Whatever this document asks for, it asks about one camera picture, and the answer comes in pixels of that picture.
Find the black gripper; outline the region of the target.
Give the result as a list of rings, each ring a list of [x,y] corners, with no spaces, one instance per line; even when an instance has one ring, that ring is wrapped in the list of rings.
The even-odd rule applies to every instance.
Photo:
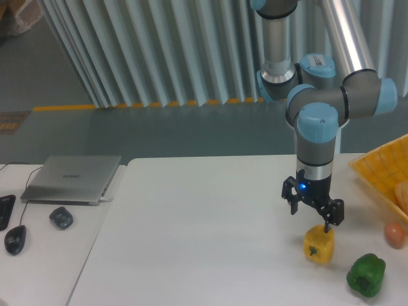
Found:
[[[344,201],[330,199],[331,178],[312,180],[300,170],[296,177],[288,177],[282,185],[281,196],[287,200],[291,214],[298,211],[298,202],[303,202],[317,210],[324,219],[324,233],[330,231],[330,225],[338,226],[344,220]]]

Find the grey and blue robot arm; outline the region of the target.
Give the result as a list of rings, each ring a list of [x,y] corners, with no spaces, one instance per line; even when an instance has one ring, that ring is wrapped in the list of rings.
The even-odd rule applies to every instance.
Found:
[[[380,78],[370,56],[358,16],[350,1],[320,1],[334,49],[333,75],[339,87],[327,88],[326,75],[291,60],[289,16],[296,1],[251,1],[263,24],[264,61],[257,74],[265,101],[286,99],[286,121],[296,135],[296,175],[287,178],[282,197],[291,213],[298,204],[314,208],[324,231],[344,220],[344,202],[330,198],[339,128],[348,120],[391,112],[398,101],[393,80]]]

